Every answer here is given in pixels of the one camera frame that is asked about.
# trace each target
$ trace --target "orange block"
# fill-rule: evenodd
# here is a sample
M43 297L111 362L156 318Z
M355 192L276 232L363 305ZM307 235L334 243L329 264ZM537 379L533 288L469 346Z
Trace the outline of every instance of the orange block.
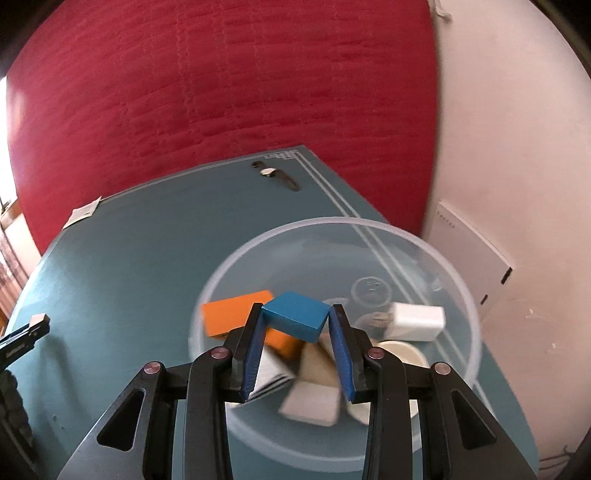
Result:
M211 301L201 306L207 336L226 335L230 330L244 327L253 303L267 303L273 299L268 290L257 291L231 299Z
M274 328L269 328L265 337L265 345L272 347L284 359L292 360L300 354L304 341Z

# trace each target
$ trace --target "blue block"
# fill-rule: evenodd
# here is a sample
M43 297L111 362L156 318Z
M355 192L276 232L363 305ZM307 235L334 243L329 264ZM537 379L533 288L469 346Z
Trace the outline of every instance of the blue block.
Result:
M287 291L262 307L269 326L292 337L314 343L328 317L330 305Z

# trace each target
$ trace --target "beige block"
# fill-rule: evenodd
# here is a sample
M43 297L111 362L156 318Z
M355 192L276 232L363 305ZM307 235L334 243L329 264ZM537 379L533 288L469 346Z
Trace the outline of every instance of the beige block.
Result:
M288 419L330 427L339 419L340 389L296 380L279 413Z
M301 351L298 379L317 385L340 388L335 362L317 343L304 345Z

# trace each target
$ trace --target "white line stripe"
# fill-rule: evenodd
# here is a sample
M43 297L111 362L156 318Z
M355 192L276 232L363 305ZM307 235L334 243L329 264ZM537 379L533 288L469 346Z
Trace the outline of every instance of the white line stripe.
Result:
M231 165L233 163L238 163L241 161L245 161L245 160L252 160L253 158L261 158L264 157L265 155L272 155L273 153L275 154L281 154L281 153L293 153L296 150L282 150L279 152L267 152L267 153L259 153L258 155L251 155L249 157L244 157L244 158L235 158L233 160L227 160L227 161L221 161L221 162L215 162L215 163L207 163L205 165L199 165L197 167L193 167L190 168L188 170L183 170L180 171L178 173L173 173L170 175L166 175L165 177L162 177L161 179L156 179L156 180L150 180L147 181L146 183L142 183L141 185L137 185L136 187L131 187L130 189L124 190L122 192L119 193L115 193L103 200L100 201L100 203L107 203L110 202L111 200L115 200L119 197L122 197L124 195L127 195L128 193L133 193L133 192L137 192L138 190L142 190L146 187L151 187L152 185L157 185L158 183L162 183L164 181L168 181L168 180L172 180L172 179L177 179L179 177L183 177L185 175L190 175L191 173L195 173L198 171L203 171L203 170L209 170L210 168L216 168L216 167L223 167L224 165Z
M345 217L351 217L351 215L348 214L347 211L345 211L345 209L339 204L339 202L337 202L337 200L335 199L335 197L333 197L330 194L330 192L325 188L325 186L322 185L322 183L320 182L320 180L314 176L314 174L310 171L310 169L299 158L296 158L296 160L300 163L300 165L308 173L308 175L310 175L310 177L318 184L318 186L327 194L328 198L341 211L341 213L343 214L343 216L345 216ZM335 191L334 189L332 189L332 190L337 195L339 195L339 193L337 191ZM384 261L384 259L382 258L382 256L375 249L375 247L370 243L370 241L368 240L368 238L361 232L361 229L358 226L355 226L355 225L353 225L353 228L359 234L359 236L365 242L365 244L369 247L369 249L374 253L374 255L375 255L376 259L378 260L378 262L382 265L382 267L385 269L385 271L388 272L388 274L390 275L390 277L392 278L392 280L394 281L394 283L396 284L396 286L402 291L402 294L407 298L408 301L410 301L411 300L411 297L408 294L408 292L406 291L406 289L402 286L402 284L400 283L400 281L396 278L396 275L394 275L394 273L390 270L390 267L388 266L388 264Z
M345 198L340 194L340 192L325 178L325 176L322 175L321 172L318 171L318 169L312 165L312 163L305 158L299 151L296 151L296 154L298 157L301 157L301 159L303 159L308 166L318 175L318 177L320 177L324 183L326 183L326 185L335 193L335 195L345 204L345 206L347 208L349 208L349 210L352 212L353 216L356 216L358 218L361 218L359 212L357 212L357 210L355 210L351 204L349 202L347 202L347 200L345 200ZM302 161L300 161L300 159L298 158L298 161L300 162L300 164L305 168L304 164L302 163ZM316 180L316 183L318 183L318 185L320 185L320 187L326 192L326 189L320 184L320 182L318 182ZM329 197L331 198L331 200L334 200L334 197L332 195L329 195ZM380 240L380 238L375 234L375 232L370 229L370 228L365 228L368 233L374 238L374 240L376 241L376 243L378 244L379 247L382 248L382 250L387 254L387 256L390 257L390 259L392 260L392 262L394 263L394 265L396 266L396 268L398 269L398 271L400 272L400 274L404 277L404 279L409 283L409 285L414 289L415 293L418 295L418 297L421 299L421 301L425 304L425 305L429 305L430 302L427 301L427 298L422 294L422 292L420 291L420 289L415 285L415 283L412 281L412 279L410 279L410 277L408 275L406 275L402 265L400 265L400 263L398 262L398 259L395 258L392 254L392 252L384 245L384 243ZM380 258L379 254L376 252L375 248L373 248L369 243L366 237L364 237L359 231L358 233L361 235L361 237L363 238L363 240L365 241L366 244L368 244L368 246L370 247L370 249L372 250L372 252L378 257L378 259ZM411 297L408 294L408 292L406 291L406 289L404 289L400 282L398 281L398 279L396 278L396 276L392 275L391 270L386 267L384 265L384 263L380 260L380 263L382 264L382 266L384 266L384 268L386 269L386 271L388 272L388 274L392 277L392 280L394 281L394 283L397 285L398 288L401 289L402 294L404 295L404 297L407 299L407 301L411 301ZM452 349L454 350L454 353L457 355L458 359L460 360L460 362L462 363L462 365L465 367L466 366L466 359L463 356L461 350L459 349L458 345L456 344L456 342L454 341L454 339L452 338L452 336L450 335L450 333L446 330L443 331L444 335L446 336L446 339L448 340L450 346L452 347ZM441 353L442 357L444 358L444 360L449 363L449 364L453 364L452 361L450 360L450 357L448 356L447 353L445 353L445 351L443 350L443 347L441 346L441 344L439 343L439 341L436 340L436 346L437 349L439 350L439 352ZM481 387L480 383L478 382L478 379L476 379L474 381L474 387L476 388L476 390L479 392L480 396L482 397L482 402L484 403L484 405L486 406L486 408L488 408L488 410L492 413L492 415L494 416L495 413L492 409L491 403L489 402L486 394L484 393L483 388Z

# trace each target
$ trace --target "white block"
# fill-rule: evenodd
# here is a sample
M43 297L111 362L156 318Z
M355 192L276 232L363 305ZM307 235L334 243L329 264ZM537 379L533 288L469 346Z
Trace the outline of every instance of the white block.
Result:
M264 347L259 363L259 370L256 375L255 388L248 401L260 398L272 391L281 388L295 378L293 372L281 361L273 351Z
M288 419L330 427L339 419L340 388L296 380L279 413Z
M410 342L432 342L445 328L443 307L395 302L390 307L392 320L384 338Z

